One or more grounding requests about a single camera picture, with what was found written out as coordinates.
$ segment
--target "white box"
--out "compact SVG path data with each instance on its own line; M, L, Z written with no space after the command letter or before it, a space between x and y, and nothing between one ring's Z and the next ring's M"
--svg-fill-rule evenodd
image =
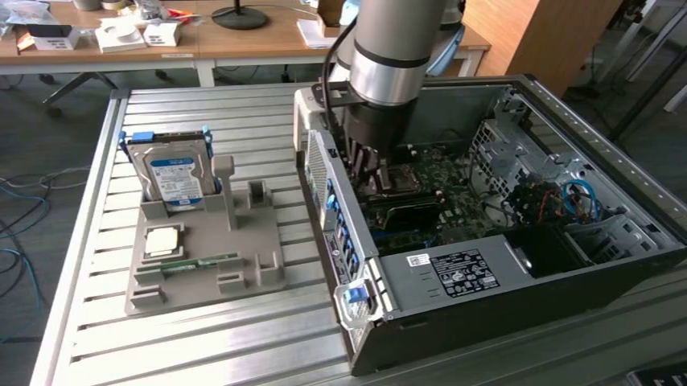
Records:
M129 25L110 25L97 28L96 39L102 54L146 47L138 30Z
M152 47L176 47L181 28L178 23L149 24L142 39Z
M78 43L80 32L70 28L68 35L64 36L32 36L37 50L73 50Z

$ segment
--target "green circuit board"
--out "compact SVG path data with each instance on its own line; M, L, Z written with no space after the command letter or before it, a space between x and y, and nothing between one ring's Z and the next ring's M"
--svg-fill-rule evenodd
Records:
M416 146L413 150L412 161L394 164L389 174L402 176L408 190L412 186L422 198L361 206L381 256L473 240L500 225L488 218L464 184L464 158L441 145ZM404 230L389 231L389 225L384 227L389 211L410 205L420 206L414 220L421 226L413 228L409 221Z

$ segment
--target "aluminum slat table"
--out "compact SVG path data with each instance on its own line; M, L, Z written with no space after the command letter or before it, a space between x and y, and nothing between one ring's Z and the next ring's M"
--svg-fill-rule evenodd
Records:
M293 162L293 92L306 86L114 92L30 384L576 385L620 379L632 367L683 353L680 265L604 310L350 377ZM117 148L118 131L202 125L212 129L216 153L233 155L233 187L265 179L273 191L288 288L129 317L124 291L140 183Z

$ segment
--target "blue hard drive label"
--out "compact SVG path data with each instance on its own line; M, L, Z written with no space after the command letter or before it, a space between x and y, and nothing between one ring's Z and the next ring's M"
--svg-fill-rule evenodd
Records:
M429 261L450 298L498 287L477 249L432 257Z
M166 204L182 207L200 202L202 190L198 179L192 175L193 158L156 159L150 161L150 169Z

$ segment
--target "lamp base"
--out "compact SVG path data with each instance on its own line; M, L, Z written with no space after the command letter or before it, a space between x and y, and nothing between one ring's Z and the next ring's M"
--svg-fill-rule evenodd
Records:
M229 6L212 13L212 21L230 30L254 30L266 24L269 18L258 10L246 7L241 7L237 14L236 8Z

